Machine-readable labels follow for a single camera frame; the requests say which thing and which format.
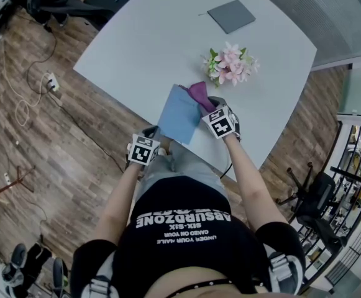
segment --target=shoulder strap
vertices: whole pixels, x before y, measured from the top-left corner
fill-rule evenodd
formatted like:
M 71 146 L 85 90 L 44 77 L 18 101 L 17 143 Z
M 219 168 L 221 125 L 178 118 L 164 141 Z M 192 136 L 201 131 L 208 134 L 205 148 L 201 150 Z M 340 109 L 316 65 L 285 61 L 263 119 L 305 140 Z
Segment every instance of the shoulder strap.
M 297 295 L 303 279 L 303 268 L 299 259 L 292 255 L 286 256 L 266 244 L 263 245 L 270 261 L 268 274 L 271 292 Z
M 119 298 L 117 289 L 110 286 L 114 254 L 115 251 L 106 258 L 96 276 L 83 289 L 81 298 Z

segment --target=white table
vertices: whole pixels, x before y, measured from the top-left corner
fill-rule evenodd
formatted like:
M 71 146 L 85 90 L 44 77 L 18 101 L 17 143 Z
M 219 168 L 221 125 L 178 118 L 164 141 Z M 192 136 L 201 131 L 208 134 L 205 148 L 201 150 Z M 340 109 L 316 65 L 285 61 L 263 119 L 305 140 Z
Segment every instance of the white table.
M 260 167 L 298 102 L 316 54 L 302 31 L 269 0 L 240 0 L 256 21 L 225 34 L 206 13 L 233 0 L 130 0 L 92 41 L 74 69 L 113 98 L 157 124 L 173 84 L 209 81 L 201 55 L 225 41 L 247 47 L 260 71 L 210 96 L 226 99 L 240 119 L 242 146 Z M 229 156 L 203 124 L 187 146 L 224 171 Z M 228 175 L 235 179 L 234 172 Z

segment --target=purple cloth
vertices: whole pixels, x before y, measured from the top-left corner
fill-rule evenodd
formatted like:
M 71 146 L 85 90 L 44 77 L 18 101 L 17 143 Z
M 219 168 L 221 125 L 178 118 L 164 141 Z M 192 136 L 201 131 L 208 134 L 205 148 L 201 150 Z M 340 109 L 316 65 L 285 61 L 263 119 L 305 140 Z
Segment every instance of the purple cloth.
M 199 82 L 186 88 L 182 86 L 183 89 L 187 91 L 191 98 L 193 98 L 198 104 L 203 106 L 207 112 L 214 112 L 216 107 L 208 99 L 208 92 L 206 90 L 205 82 Z

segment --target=blue cloth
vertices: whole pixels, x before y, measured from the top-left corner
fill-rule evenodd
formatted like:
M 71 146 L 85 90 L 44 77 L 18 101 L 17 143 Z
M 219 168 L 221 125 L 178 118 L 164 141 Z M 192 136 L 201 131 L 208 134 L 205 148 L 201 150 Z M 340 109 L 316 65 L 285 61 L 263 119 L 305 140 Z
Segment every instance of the blue cloth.
M 158 121 L 161 134 L 189 144 L 200 119 L 198 103 L 183 88 L 173 85 Z

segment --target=floor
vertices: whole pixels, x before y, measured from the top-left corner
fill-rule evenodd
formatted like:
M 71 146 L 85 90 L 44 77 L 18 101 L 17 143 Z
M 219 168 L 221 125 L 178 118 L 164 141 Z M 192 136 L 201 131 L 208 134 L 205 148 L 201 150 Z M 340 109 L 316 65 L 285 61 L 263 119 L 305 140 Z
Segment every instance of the floor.
M 38 95 L 27 87 L 25 72 L 33 61 L 50 54 L 55 41 L 24 17 L 25 13 L 18 12 L 3 32 L 6 69 L 13 88 L 34 103 Z M 131 134 L 147 123 L 73 71 L 97 31 L 80 18 L 70 19 L 64 28 L 54 22 L 51 26 L 56 50 L 48 61 L 32 67 L 30 83 L 38 89 L 40 77 L 49 70 L 56 74 L 60 89 L 53 93 L 54 98 L 42 96 L 40 104 L 30 110 L 25 127 L 14 117 L 20 97 L 5 80 L 0 41 L 0 187 L 6 185 L 4 173 L 13 180 L 16 166 L 36 166 L 25 179 L 26 185 L 34 188 L 33 194 L 14 187 L 1 196 L 8 204 L 0 202 L 0 252 L 8 259 L 17 243 L 31 246 L 42 232 L 44 243 L 71 264 L 73 251 L 91 235 L 121 172 L 53 100 L 65 107 L 121 168 Z M 308 161 L 316 171 L 325 162 L 336 135 L 345 72 L 346 68 L 340 67 L 310 74 L 295 111 L 260 169 L 274 198 L 285 198 L 295 188 L 286 175 L 287 167 L 302 178 Z M 234 214 L 246 221 L 235 183 L 224 182 Z M 281 210 L 289 217 L 287 207 Z

